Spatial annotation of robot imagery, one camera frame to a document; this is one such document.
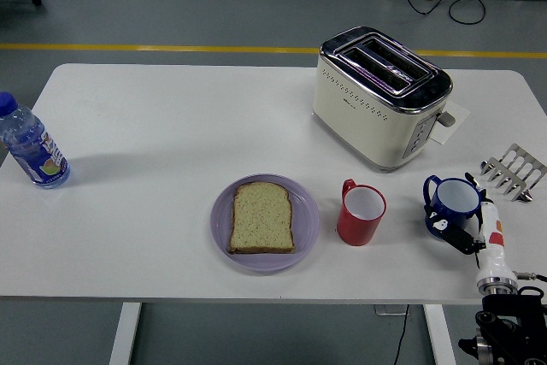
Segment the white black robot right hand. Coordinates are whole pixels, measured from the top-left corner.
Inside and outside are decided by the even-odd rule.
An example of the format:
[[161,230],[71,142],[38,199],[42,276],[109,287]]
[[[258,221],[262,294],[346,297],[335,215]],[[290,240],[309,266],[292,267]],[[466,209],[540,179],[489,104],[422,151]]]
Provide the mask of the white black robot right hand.
[[427,230],[461,253],[476,256],[479,292],[515,294],[516,274],[505,261],[503,227],[486,189],[469,173],[463,179],[431,175],[422,194]]

